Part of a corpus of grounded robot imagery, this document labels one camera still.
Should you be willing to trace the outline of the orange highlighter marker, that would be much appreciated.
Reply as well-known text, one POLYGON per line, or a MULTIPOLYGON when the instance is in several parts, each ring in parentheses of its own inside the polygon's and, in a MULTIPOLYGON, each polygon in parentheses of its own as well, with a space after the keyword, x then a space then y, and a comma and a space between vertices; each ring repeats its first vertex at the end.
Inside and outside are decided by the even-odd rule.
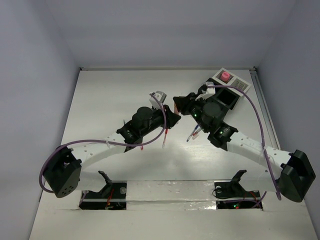
POLYGON ((176 105, 174 105, 174 114, 176 114, 176 115, 180 115, 180 113, 179 113, 179 111, 178 111, 178 108, 177 108, 177 106, 176 105))

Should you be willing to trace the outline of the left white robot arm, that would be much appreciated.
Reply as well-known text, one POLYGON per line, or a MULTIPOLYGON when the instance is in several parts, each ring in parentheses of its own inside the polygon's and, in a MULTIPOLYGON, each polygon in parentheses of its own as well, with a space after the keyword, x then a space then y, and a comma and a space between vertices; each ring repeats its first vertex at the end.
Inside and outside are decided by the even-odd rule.
POLYGON ((174 127, 181 116, 172 112, 168 105, 160 109, 140 107, 123 127, 103 140, 78 140, 61 145, 50 155, 41 168, 41 188, 64 198, 74 190, 86 189, 85 170, 110 156, 144 146, 143 138, 157 128, 164 132, 174 127))

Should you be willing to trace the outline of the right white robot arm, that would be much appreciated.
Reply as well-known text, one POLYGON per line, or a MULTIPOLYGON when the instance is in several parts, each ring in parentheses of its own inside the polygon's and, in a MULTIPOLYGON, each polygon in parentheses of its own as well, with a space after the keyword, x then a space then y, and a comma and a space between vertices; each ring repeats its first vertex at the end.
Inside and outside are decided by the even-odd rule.
POLYGON ((222 97, 201 99, 192 92, 187 96, 175 96, 173 101, 179 113, 190 115, 208 134, 207 139, 212 145, 243 156, 273 173, 275 182, 271 184, 272 192, 279 191, 296 203, 303 201, 316 178, 308 156, 303 151, 297 149, 288 152, 263 146, 225 123, 224 118, 231 107, 222 102, 222 97))

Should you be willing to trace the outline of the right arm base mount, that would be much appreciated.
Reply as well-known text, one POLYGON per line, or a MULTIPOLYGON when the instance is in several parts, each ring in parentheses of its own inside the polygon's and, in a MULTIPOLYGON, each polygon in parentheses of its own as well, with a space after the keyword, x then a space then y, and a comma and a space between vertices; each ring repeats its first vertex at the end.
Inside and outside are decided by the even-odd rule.
POLYGON ((246 191, 241 185, 241 177, 246 170, 239 170, 231 180, 214 183, 212 195, 218 210, 263 209, 260 192, 246 191))

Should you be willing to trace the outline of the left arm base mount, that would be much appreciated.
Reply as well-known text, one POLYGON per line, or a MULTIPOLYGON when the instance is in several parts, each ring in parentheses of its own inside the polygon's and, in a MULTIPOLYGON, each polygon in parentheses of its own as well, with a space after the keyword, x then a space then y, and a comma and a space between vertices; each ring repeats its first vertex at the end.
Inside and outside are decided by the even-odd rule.
POLYGON ((81 210, 126 210, 128 182, 112 181, 101 170, 98 173, 103 177, 105 185, 100 191, 82 191, 79 208, 81 210))

